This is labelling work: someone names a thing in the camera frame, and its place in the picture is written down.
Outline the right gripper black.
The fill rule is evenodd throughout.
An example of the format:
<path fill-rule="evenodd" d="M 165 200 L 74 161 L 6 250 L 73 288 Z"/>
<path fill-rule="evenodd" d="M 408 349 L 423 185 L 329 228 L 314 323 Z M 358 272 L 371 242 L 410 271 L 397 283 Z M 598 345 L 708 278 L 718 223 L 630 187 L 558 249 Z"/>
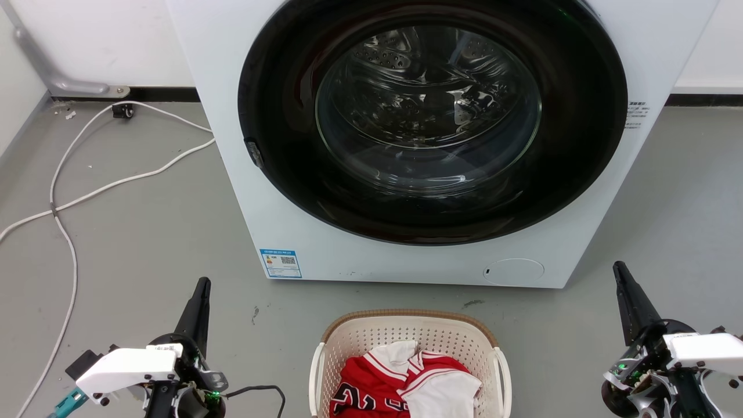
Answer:
<path fill-rule="evenodd" d="M 661 319 L 623 261 L 612 266 L 626 352 L 603 376 L 601 397 L 619 417 L 704 417 L 705 363 L 685 354 L 702 335 L 684 323 Z"/>

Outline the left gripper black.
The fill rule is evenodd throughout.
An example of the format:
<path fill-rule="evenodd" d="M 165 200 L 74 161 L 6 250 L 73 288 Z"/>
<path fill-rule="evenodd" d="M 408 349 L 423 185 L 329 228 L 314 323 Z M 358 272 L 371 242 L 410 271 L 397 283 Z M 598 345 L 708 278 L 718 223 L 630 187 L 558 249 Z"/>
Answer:
<path fill-rule="evenodd" d="M 211 280 L 201 277 L 178 320 L 174 333 L 154 339 L 149 348 L 182 347 L 174 372 L 144 384 L 146 417 L 224 417 L 221 393 L 229 386 L 225 375 L 206 363 L 210 324 Z"/>

